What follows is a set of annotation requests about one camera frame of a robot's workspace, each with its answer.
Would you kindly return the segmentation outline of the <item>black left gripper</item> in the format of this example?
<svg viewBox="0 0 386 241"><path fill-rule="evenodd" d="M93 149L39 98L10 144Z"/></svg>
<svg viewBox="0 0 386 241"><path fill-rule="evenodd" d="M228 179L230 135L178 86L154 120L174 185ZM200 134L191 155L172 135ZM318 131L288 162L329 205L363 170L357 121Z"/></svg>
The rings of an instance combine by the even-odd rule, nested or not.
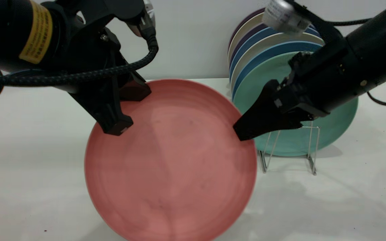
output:
<svg viewBox="0 0 386 241"><path fill-rule="evenodd" d="M125 73L108 68L125 67L118 38L106 26L114 18L142 37L142 0L57 0L66 16L66 54L60 61L76 77L58 89L70 93L104 133L120 136L133 125L122 113L120 101L139 102L151 94L145 79L132 67Z"/></svg>

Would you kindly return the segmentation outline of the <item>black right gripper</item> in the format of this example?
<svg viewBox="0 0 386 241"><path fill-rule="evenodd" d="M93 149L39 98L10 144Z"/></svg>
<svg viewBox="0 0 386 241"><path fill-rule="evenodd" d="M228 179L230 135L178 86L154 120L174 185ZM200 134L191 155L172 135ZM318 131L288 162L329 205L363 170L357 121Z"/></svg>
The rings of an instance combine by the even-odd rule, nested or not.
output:
<svg viewBox="0 0 386 241"><path fill-rule="evenodd" d="M303 127L302 122L328 116L361 94L358 59L346 40L334 40L314 53L299 52L289 61L291 73L282 82L268 81L254 104L233 125L239 140L251 140L277 130ZM272 95L277 91L277 107ZM284 116L300 109L310 115Z"/></svg>

